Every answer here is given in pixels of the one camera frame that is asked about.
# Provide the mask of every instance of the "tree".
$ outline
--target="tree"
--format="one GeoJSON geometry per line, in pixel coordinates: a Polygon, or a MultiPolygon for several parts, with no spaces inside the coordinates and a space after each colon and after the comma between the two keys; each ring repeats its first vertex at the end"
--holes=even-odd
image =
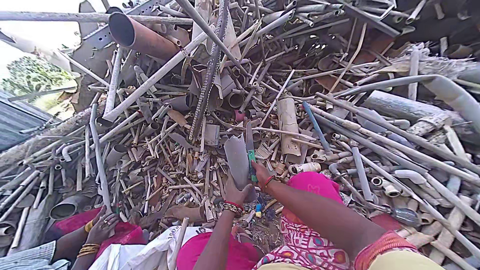
{"type": "Polygon", "coordinates": [[[7,65],[10,77],[1,88],[15,96],[36,93],[61,86],[73,77],[61,68],[36,56],[24,56],[7,65]]]}

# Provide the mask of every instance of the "gold bangle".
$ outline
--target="gold bangle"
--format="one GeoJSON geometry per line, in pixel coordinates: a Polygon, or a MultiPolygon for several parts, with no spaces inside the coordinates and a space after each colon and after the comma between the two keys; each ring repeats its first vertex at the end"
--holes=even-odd
{"type": "Polygon", "coordinates": [[[96,247],[100,248],[99,244],[84,244],[82,247],[87,247],[87,246],[96,246],[96,247]]]}
{"type": "Polygon", "coordinates": [[[97,253],[98,251],[89,251],[89,252],[83,252],[83,253],[79,253],[77,255],[77,258],[80,258],[81,256],[85,256],[85,255],[89,255],[89,254],[95,254],[97,253]]]}
{"type": "Polygon", "coordinates": [[[80,249],[80,252],[79,253],[84,253],[84,252],[98,252],[99,251],[99,248],[95,248],[95,247],[83,247],[82,249],[80,249]]]}
{"type": "Polygon", "coordinates": [[[93,220],[89,221],[86,225],[85,225],[85,231],[87,233],[89,233],[93,228],[93,220]]]}

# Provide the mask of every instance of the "bracelet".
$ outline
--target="bracelet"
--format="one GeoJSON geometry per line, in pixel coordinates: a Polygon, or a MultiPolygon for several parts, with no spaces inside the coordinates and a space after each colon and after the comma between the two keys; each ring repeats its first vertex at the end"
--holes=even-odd
{"type": "Polygon", "coordinates": [[[79,253],[77,255],[77,258],[80,258],[81,256],[85,256],[85,255],[89,255],[89,254],[95,254],[97,253],[98,251],[89,251],[89,252],[83,252],[83,253],[79,253]]]}
{"type": "Polygon", "coordinates": [[[270,177],[268,177],[268,178],[267,178],[267,181],[265,182],[264,186],[260,189],[260,191],[261,191],[261,192],[264,192],[264,190],[265,190],[265,188],[267,187],[268,183],[269,183],[272,179],[274,179],[274,178],[275,178],[275,176],[273,176],[273,175],[270,176],[270,177]]]}
{"type": "Polygon", "coordinates": [[[229,210],[235,213],[235,216],[240,216],[243,210],[236,204],[232,202],[224,202],[223,203],[223,210],[229,210]]]}
{"type": "Polygon", "coordinates": [[[93,220],[89,221],[87,224],[85,224],[85,231],[89,233],[93,228],[93,220]]]}
{"type": "Polygon", "coordinates": [[[82,248],[78,252],[77,258],[84,255],[97,253],[99,250],[100,250],[99,244],[85,244],[82,246],[82,248]]]}
{"type": "Polygon", "coordinates": [[[240,208],[240,210],[243,212],[243,207],[242,207],[242,206],[240,206],[240,205],[238,205],[238,204],[236,204],[236,203],[234,203],[234,202],[230,202],[230,201],[225,201],[225,203],[233,204],[234,206],[240,208]]]}

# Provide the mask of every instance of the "hand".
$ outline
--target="hand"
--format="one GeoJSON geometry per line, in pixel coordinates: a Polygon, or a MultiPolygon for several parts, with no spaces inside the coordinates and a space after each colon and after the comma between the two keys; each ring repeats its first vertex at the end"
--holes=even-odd
{"type": "Polygon", "coordinates": [[[230,172],[228,172],[227,186],[225,187],[225,200],[229,202],[236,203],[240,206],[243,205],[244,199],[247,197],[248,193],[253,189],[252,184],[246,185],[243,190],[238,190],[233,182],[233,177],[230,172]]]}
{"type": "Polygon", "coordinates": [[[98,222],[98,220],[100,219],[101,216],[105,215],[105,211],[107,211],[107,207],[104,205],[102,206],[102,209],[100,209],[100,212],[98,212],[98,214],[95,216],[95,218],[92,220],[92,223],[93,225],[95,226],[95,224],[98,222]]]}
{"type": "Polygon", "coordinates": [[[100,244],[107,240],[110,231],[120,222],[117,214],[103,215],[88,233],[86,244],[100,244]]]}
{"type": "Polygon", "coordinates": [[[270,177],[270,175],[268,174],[268,170],[259,161],[255,162],[252,160],[252,166],[257,171],[258,186],[260,188],[263,188],[265,182],[270,177]]]}

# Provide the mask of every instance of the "rusty metal pipe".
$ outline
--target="rusty metal pipe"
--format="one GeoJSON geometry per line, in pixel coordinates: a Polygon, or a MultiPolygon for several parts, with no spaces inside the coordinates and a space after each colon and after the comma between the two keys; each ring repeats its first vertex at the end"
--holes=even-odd
{"type": "Polygon", "coordinates": [[[115,12],[109,20],[113,40],[118,44],[163,60],[170,60],[180,47],[127,15],[115,12]]]}

